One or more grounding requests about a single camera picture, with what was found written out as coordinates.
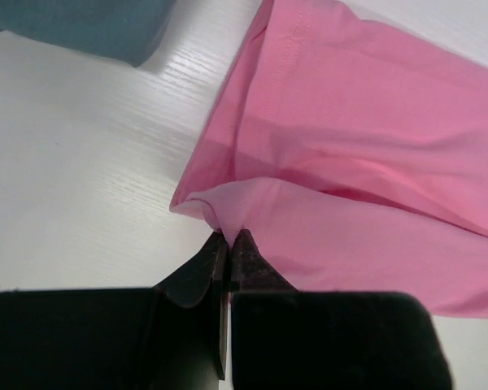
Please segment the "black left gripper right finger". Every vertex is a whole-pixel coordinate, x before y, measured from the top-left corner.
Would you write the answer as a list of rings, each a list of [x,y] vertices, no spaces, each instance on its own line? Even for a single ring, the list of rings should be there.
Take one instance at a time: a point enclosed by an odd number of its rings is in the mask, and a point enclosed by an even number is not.
[[[432,319],[400,292],[305,292],[247,230],[232,249],[236,389],[427,389],[453,386]]]

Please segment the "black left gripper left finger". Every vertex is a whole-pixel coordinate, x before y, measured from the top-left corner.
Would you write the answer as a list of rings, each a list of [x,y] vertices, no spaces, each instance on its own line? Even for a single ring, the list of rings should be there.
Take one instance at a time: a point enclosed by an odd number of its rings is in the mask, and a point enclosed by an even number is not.
[[[216,389],[228,246],[213,233],[153,287],[0,292],[0,389]]]

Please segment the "pink t shirt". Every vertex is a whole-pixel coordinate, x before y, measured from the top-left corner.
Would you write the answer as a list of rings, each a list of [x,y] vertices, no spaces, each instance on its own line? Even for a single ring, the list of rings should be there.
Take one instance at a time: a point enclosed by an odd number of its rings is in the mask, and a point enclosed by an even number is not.
[[[170,209],[296,288],[488,319],[488,68],[338,1],[265,1]]]

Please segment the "folded light blue t shirt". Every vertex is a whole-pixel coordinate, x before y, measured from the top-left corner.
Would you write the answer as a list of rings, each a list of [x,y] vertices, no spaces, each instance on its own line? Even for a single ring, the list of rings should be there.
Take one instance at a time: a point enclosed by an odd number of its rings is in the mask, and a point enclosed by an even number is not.
[[[0,0],[0,32],[141,66],[163,39],[174,1]]]

